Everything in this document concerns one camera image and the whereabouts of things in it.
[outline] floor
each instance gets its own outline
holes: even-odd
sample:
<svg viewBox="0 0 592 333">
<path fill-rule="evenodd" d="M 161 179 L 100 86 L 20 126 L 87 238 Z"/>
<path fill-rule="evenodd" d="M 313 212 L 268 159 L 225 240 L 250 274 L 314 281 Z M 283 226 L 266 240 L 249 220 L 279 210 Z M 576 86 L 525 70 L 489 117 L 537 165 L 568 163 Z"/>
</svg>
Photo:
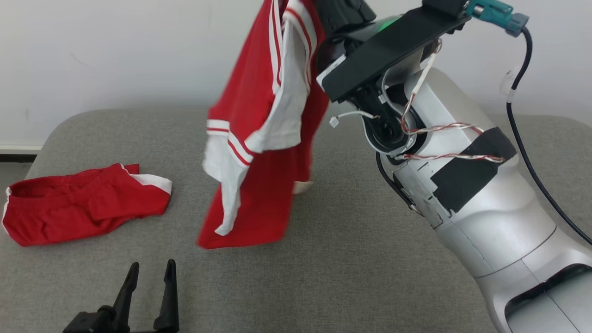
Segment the floor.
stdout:
<svg viewBox="0 0 592 333">
<path fill-rule="evenodd" d="M 17 181 L 25 179 L 31 163 L 0 163 L 0 210 L 6 203 L 4 191 Z"/>
</svg>

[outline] teal connector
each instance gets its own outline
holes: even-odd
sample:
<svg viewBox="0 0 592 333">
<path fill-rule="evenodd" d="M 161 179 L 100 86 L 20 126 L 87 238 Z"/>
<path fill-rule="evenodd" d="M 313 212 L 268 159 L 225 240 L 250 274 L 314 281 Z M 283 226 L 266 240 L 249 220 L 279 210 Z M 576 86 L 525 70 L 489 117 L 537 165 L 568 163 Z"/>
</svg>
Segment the teal connector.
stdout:
<svg viewBox="0 0 592 333">
<path fill-rule="evenodd" d="M 506 29 L 506 32 L 518 37 L 529 17 L 513 14 L 514 8 L 497 0 L 470 0 L 466 14 L 481 21 L 493 23 Z"/>
</svg>

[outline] white fabric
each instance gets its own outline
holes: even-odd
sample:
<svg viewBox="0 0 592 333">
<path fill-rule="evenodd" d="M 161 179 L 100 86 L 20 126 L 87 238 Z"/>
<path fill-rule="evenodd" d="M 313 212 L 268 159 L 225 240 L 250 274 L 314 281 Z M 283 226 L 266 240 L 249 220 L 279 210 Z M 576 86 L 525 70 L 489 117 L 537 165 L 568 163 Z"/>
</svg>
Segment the white fabric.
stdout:
<svg viewBox="0 0 592 333">
<path fill-rule="evenodd" d="M 159 189 L 163 190 L 164 192 L 167 192 L 169 195 L 171 194 L 171 192 L 173 190 L 173 182 L 171 182 L 170 180 L 168 180 L 166 178 L 158 177 L 155 175 L 133 175 L 129 171 L 126 170 L 126 168 L 123 166 L 123 164 L 120 164 L 120 165 L 121 165 L 121 168 L 123 170 L 125 170 L 128 175 L 130 175 L 132 178 L 134 178 L 136 181 L 138 181 L 142 186 L 147 186 L 147 185 L 156 186 Z"/>
<path fill-rule="evenodd" d="M 8 210 L 8 202 L 10 201 L 11 194 L 12 194 L 12 191 L 11 191 L 10 187 L 8 187 L 6 189 L 6 203 L 4 204 L 4 210 L 2 211 L 2 219 L 0 220 L 2 222 L 2 228 L 9 236 L 10 236 L 10 234 L 8 233 L 8 230 L 6 230 L 6 227 L 4 226 L 4 217 L 6 216 L 6 211 Z"/>
<path fill-rule="evenodd" d="M 254 131 L 241 145 L 222 120 L 208 121 L 208 142 L 203 167 L 206 173 L 221 183 L 224 219 L 215 230 L 227 235 L 234 226 L 240 207 L 240 186 L 253 161 L 253 153 L 288 149 L 300 143 L 301 117 L 311 84 L 310 65 L 317 46 L 317 34 L 312 18 L 299 0 L 289 0 L 284 19 L 279 19 L 278 0 L 273 0 L 269 13 L 269 52 L 274 74 L 274 102 L 263 126 Z M 276 40 L 279 41 L 279 54 Z M 310 184 L 295 184 L 295 193 L 305 191 Z"/>
</svg>

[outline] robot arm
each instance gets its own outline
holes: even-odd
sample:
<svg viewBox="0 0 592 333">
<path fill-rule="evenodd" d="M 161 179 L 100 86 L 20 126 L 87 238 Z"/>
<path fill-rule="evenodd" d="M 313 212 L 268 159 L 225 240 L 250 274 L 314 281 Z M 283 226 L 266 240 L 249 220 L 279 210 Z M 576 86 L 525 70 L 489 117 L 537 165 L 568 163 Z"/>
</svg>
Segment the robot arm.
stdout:
<svg viewBox="0 0 592 333">
<path fill-rule="evenodd" d="M 516 150 L 476 103 L 444 73 L 432 69 L 422 77 L 419 66 L 441 35 L 462 29 L 471 16 L 515 37 L 527 17 L 494 0 L 424 0 L 380 21 L 363 1 L 317 7 L 331 36 L 320 50 L 317 81 L 332 101 L 373 116 L 363 126 L 381 173 L 477 281 L 498 331 L 592 332 L 592 251 L 546 214 L 518 173 Z M 459 123 L 479 127 L 413 132 Z M 499 160 L 404 158 L 450 153 Z"/>
</svg>

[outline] gray connector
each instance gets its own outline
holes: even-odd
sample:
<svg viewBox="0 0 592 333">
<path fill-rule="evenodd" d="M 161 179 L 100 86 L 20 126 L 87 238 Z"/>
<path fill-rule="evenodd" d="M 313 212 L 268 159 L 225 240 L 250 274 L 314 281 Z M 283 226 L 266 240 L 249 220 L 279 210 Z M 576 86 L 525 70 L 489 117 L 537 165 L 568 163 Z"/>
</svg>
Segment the gray connector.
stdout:
<svg viewBox="0 0 592 333">
<path fill-rule="evenodd" d="M 526 25 L 526 23 L 528 23 L 529 19 L 530 17 L 520 13 L 512 15 L 512 19 L 506 27 L 506 32 L 513 37 L 520 36 L 522 33 L 522 28 Z"/>
</svg>

